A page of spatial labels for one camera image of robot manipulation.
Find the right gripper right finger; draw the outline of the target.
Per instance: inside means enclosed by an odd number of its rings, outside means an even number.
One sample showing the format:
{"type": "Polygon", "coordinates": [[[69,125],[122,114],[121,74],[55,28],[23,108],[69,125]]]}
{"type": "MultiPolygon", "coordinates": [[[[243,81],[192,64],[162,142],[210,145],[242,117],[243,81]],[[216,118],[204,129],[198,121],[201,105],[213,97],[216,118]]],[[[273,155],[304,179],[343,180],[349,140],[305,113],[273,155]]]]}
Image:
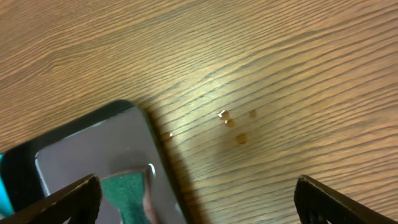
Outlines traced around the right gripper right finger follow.
{"type": "Polygon", "coordinates": [[[298,178],[294,203],[301,223],[397,224],[308,175],[298,178]]]}

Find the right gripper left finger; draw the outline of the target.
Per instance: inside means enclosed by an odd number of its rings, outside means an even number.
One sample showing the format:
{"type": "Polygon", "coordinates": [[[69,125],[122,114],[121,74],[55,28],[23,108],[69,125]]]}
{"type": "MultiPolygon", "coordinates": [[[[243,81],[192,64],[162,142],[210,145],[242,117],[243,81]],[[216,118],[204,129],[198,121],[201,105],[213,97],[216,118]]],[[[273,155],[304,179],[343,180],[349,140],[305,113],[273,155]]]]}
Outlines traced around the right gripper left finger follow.
{"type": "Polygon", "coordinates": [[[103,192],[96,174],[87,175],[1,220],[1,224],[95,224],[103,192]]]}

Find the green sponge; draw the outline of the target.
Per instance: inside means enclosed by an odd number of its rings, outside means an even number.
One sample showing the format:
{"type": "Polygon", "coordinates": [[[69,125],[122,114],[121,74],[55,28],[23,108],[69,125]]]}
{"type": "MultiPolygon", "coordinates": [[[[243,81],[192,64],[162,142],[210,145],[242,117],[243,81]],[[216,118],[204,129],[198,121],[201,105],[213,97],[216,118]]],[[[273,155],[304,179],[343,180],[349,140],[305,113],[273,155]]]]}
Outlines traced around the green sponge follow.
{"type": "Polygon", "coordinates": [[[145,183],[142,172],[114,175],[101,180],[107,201],[116,207],[124,224],[149,224],[144,211],[145,183]]]}

